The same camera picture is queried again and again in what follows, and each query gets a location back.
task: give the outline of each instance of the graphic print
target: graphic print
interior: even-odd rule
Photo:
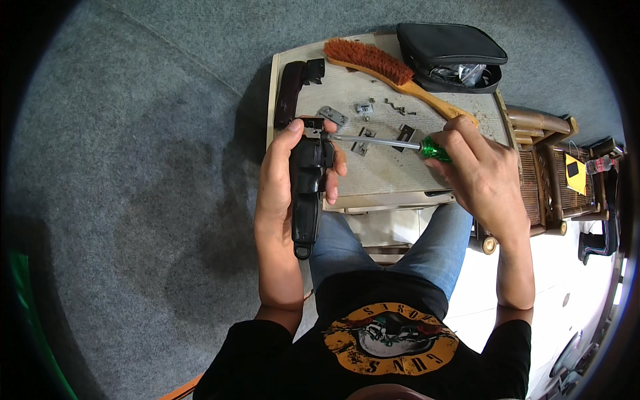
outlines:
[[[401,303],[362,307],[334,321],[324,343],[341,366],[364,375],[422,375],[453,358],[458,338],[434,316]]]

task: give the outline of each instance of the gray carpet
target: gray carpet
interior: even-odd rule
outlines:
[[[44,55],[7,209],[45,238],[39,307],[81,398],[157,398],[256,312],[252,216],[276,52],[401,21],[471,24],[509,54],[508,104],[576,116],[578,143],[622,140],[605,72],[555,2],[308,3],[87,0]]]

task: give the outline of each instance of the screwdriver shaft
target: screwdriver shaft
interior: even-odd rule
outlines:
[[[409,143],[407,141],[401,141],[401,140],[376,139],[376,138],[368,138],[367,136],[347,136],[347,135],[340,135],[340,134],[332,134],[330,136],[330,139],[342,140],[342,141],[359,141],[364,143],[374,143],[377,145],[398,146],[398,147],[412,148],[414,150],[420,150],[419,143]]]

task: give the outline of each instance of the blue jeans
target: blue jeans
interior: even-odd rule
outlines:
[[[364,250],[342,214],[323,212],[318,239],[309,258],[314,291],[325,278],[337,273],[385,270],[429,280],[449,300],[465,259],[471,223],[471,215],[458,203],[438,206],[427,229],[404,257],[382,268]]]

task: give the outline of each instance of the plastic bottle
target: plastic bottle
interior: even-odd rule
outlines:
[[[587,171],[587,175],[594,175],[598,172],[609,171],[616,161],[609,158],[609,156],[603,156],[595,160],[589,160],[584,164],[584,168]]]
[[[420,145],[420,153],[424,158],[435,158],[436,160],[443,161],[445,163],[451,162],[451,158],[447,154],[447,151],[434,142],[429,136],[422,139]]]

